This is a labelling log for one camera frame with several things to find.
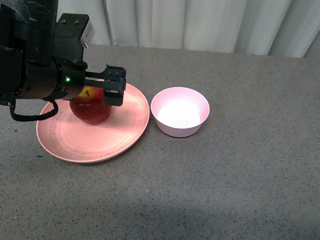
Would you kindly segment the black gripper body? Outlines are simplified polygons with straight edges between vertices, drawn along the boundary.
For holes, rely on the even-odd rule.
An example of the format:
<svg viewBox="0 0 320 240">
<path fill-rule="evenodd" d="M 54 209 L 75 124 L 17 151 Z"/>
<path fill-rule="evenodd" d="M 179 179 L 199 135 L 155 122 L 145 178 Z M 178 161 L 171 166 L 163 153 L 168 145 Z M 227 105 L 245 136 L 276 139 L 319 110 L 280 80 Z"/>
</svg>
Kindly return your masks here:
<svg viewBox="0 0 320 240">
<path fill-rule="evenodd" d="M 85 62 L 74 63 L 60 57 L 54 57 L 50 66 L 28 63 L 25 76 L 18 99 L 70 101 L 85 86 L 102 88 L 104 91 L 126 90 L 126 70 L 123 67 L 107 65 L 102 72 L 90 72 Z"/>
</svg>

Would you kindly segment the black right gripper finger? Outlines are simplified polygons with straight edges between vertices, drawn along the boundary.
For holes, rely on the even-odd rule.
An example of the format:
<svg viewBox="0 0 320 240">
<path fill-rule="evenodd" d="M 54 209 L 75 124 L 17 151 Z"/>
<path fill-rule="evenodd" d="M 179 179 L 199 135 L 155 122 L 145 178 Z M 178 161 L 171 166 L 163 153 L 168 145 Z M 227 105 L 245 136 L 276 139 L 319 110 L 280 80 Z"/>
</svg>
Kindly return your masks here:
<svg viewBox="0 0 320 240">
<path fill-rule="evenodd" d="M 124 101 L 124 90 L 104 90 L 103 104 L 110 106 L 122 106 Z"/>
</svg>

